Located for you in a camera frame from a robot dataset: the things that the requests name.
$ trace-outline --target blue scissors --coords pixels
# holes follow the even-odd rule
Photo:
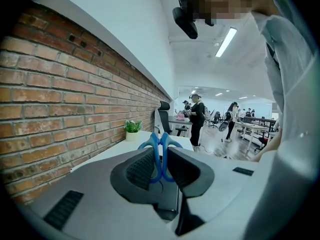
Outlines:
[[[162,145],[162,168],[161,168],[161,162],[160,162],[160,157],[159,157],[159,149],[158,149],[159,145]],[[159,139],[157,137],[157,135],[153,132],[150,135],[150,138],[138,147],[138,150],[141,150],[141,149],[145,148],[146,146],[152,146],[154,149],[154,160],[155,160],[155,167],[157,170],[157,175],[150,179],[150,183],[157,183],[161,179],[161,177],[164,177],[164,179],[168,182],[175,181],[172,177],[167,175],[167,169],[168,169],[168,167],[167,167],[167,155],[168,155],[167,149],[168,149],[169,145],[174,145],[178,148],[182,148],[182,146],[178,142],[172,140],[169,137],[168,133],[165,132],[162,135],[162,138]]]

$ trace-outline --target black cap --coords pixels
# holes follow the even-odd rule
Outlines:
[[[199,96],[199,94],[196,94],[196,93],[195,93],[195,94],[192,94],[192,95],[191,95],[191,98],[192,98],[192,97],[198,97],[198,98],[201,98],[201,96]]]

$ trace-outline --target black pants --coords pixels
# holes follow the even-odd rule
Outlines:
[[[193,124],[192,125],[190,142],[193,146],[197,147],[199,145],[199,137],[200,137],[201,127],[202,127],[202,125],[200,125],[200,124]]]
[[[227,134],[227,136],[226,136],[226,138],[225,138],[226,140],[229,140],[230,135],[231,135],[231,132],[232,132],[234,126],[235,126],[235,123],[234,123],[233,121],[231,121],[231,122],[228,124],[229,131],[228,131],[228,134]]]

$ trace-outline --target potted plant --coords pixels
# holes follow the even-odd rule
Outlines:
[[[134,142],[138,140],[138,132],[142,129],[142,122],[135,122],[133,120],[125,121],[125,125],[123,127],[126,131],[125,139],[128,142]]]

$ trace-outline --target small green plant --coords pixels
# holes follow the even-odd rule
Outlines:
[[[137,133],[138,131],[140,131],[142,129],[142,122],[138,121],[135,122],[133,120],[129,121],[125,121],[125,125],[123,127],[128,133]]]

